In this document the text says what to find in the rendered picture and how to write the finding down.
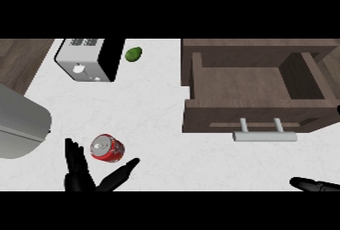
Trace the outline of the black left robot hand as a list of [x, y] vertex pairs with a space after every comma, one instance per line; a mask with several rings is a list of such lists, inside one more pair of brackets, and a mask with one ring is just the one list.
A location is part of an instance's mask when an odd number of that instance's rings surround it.
[[65, 160], [68, 173], [63, 179], [66, 191], [114, 191], [127, 181], [139, 164], [139, 159], [130, 160], [100, 181], [94, 184], [84, 155], [84, 147], [69, 138], [65, 139]]

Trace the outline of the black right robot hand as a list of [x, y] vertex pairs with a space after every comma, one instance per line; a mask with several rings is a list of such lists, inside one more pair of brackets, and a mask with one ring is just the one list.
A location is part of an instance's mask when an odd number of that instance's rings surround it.
[[340, 191], [340, 184], [312, 179], [292, 177], [289, 184], [301, 191]]

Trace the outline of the red soda can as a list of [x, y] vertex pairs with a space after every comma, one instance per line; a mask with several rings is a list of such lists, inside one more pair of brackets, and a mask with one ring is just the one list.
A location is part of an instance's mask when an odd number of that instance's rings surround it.
[[90, 154], [99, 161], [115, 163], [124, 156], [124, 145], [109, 134], [102, 134], [91, 142]]

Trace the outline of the brown wooden open drawer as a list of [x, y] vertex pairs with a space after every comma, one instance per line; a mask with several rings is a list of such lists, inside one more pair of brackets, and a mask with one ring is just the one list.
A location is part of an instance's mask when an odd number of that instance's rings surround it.
[[186, 133], [232, 133], [242, 121], [252, 131], [272, 131], [275, 119], [286, 131], [309, 133], [340, 122], [340, 100], [307, 53], [278, 67], [205, 67], [195, 52], [189, 80]]

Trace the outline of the grey rounded appliance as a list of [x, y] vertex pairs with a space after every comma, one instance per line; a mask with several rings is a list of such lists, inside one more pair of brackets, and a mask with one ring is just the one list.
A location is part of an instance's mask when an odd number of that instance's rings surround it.
[[25, 156], [46, 141], [47, 109], [0, 84], [0, 158]]

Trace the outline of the white and black toaster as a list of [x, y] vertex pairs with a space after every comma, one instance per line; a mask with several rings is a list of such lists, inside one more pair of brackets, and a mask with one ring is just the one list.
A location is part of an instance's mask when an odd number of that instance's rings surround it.
[[114, 82], [124, 39], [65, 39], [54, 62], [77, 82]]

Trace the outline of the brown wooden panel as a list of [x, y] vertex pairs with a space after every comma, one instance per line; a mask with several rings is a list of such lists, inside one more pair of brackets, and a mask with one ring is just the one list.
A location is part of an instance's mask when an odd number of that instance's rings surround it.
[[53, 39], [0, 39], [0, 84], [26, 93]]

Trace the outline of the green avocado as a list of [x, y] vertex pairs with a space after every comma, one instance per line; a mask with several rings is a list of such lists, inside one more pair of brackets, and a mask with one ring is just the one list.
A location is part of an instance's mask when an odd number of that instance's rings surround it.
[[140, 58], [142, 55], [142, 48], [140, 47], [134, 47], [130, 50], [125, 51], [124, 53], [124, 59], [128, 62], [136, 62]]

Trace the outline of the brown wooden cabinet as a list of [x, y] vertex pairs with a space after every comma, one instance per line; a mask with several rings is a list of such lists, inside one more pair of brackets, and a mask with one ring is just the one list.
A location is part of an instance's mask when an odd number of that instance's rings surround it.
[[335, 39], [182, 39], [180, 84], [189, 85], [193, 53], [204, 67], [276, 67], [291, 53], [310, 53], [319, 62], [338, 46]]

